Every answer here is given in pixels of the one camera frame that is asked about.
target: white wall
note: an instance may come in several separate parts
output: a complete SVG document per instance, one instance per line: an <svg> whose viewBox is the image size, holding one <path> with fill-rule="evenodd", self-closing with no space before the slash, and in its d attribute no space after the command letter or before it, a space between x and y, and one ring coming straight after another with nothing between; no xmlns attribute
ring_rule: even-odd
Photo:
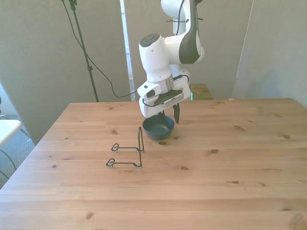
<svg viewBox="0 0 307 230"><path fill-rule="evenodd" d="M8 95L4 91L4 88L2 87L0 83L0 97L2 100L2 103L0 104L0 110L1 110L1 115L16 115L17 112L11 103Z"/></svg>
<svg viewBox="0 0 307 230"><path fill-rule="evenodd" d="M254 0L233 97L307 106L307 1Z"/></svg>
<svg viewBox="0 0 307 230"><path fill-rule="evenodd" d="M198 5L200 39L206 57L187 66L191 83L207 84L215 99L232 96L253 0L204 0ZM148 34L173 35L173 23L159 0L125 0L135 88L146 81L139 41Z"/></svg>
<svg viewBox="0 0 307 230"><path fill-rule="evenodd" d="M76 8L89 56L118 95L128 94L119 0L79 0ZM1 0L0 31L0 81L35 144L69 103L95 102L84 54L61 0ZM131 100L116 98L95 68L93 76L101 102Z"/></svg>

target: wire stand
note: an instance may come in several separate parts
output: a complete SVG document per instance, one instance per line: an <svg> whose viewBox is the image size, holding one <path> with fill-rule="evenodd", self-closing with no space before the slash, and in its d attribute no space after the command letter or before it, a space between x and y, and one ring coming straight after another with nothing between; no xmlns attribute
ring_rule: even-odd
<svg viewBox="0 0 307 230"><path fill-rule="evenodd" d="M139 134L138 134L138 140L139 140L139 147L120 147L118 143L115 143L111 150L113 152L117 152L119 149L134 149L139 152L139 157L140 157L140 164L137 165L136 163L133 162L115 162L114 158L111 158L108 160L106 163L107 167L112 168L113 165L115 164L132 164L134 167L141 168L142 167L142 152L144 152L144 141L143 141L143 133L142 133L142 128L139 127Z"/></svg>

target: wood grain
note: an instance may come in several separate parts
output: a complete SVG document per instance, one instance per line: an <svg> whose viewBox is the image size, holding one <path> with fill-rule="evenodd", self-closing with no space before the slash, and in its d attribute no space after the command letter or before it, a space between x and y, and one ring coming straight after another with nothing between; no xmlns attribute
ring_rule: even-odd
<svg viewBox="0 0 307 230"><path fill-rule="evenodd" d="M143 168L138 103L70 104L0 190L1 230L307 230L307 111L290 99L193 101Z"/></svg>

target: bowl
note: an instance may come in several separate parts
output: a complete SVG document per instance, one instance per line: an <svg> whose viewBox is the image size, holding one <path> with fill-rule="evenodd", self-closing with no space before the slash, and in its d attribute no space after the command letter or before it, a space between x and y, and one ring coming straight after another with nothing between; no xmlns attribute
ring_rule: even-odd
<svg viewBox="0 0 307 230"><path fill-rule="evenodd" d="M158 115L154 115L144 120L143 129L147 136L153 140L163 140L169 137L173 131L175 122L172 118L165 116L165 121Z"/></svg>

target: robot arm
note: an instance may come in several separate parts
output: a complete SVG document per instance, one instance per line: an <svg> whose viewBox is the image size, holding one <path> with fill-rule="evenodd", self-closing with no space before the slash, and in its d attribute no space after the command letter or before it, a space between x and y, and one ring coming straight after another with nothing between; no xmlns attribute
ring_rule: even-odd
<svg viewBox="0 0 307 230"><path fill-rule="evenodd" d="M138 89L140 108L145 117L175 110L179 122L179 102L190 97L189 73L180 64L194 64L204 57L198 36L196 5L202 0L161 0L164 12L178 21L182 3L179 35L163 38L159 34L146 36L139 43L140 56L147 81ZM174 23L177 33L178 22Z"/></svg>

